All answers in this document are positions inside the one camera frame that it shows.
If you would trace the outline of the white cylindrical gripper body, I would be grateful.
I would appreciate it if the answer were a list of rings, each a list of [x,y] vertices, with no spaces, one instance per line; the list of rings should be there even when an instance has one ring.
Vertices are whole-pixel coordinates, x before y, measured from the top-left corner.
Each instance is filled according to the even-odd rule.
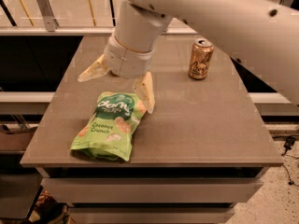
[[[104,62],[118,77],[136,78],[150,69],[153,51],[136,52],[122,46],[112,35],[104,49]]]

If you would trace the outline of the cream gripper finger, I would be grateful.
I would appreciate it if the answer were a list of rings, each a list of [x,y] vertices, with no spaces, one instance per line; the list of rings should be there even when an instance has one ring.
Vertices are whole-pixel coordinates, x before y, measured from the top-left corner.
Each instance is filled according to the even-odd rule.
[[[155,97],[153,91],[153,81],[151,72],[148,71],[144,76],[135,80],[134,91],[150,114],[155,107]]]
[[[78,82],[86,82],[105,76],[110,71],[105,62],[105,55],[101,55],[91,66],[78,76]]]

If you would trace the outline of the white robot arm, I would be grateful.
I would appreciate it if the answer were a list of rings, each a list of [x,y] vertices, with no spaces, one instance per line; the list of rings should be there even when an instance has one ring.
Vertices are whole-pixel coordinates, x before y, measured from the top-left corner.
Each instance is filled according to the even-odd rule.
[[[78,80],[147,74],[158,35],[178,19],[299,104],[299,15],[267,0],[124,0],[104,54]]]

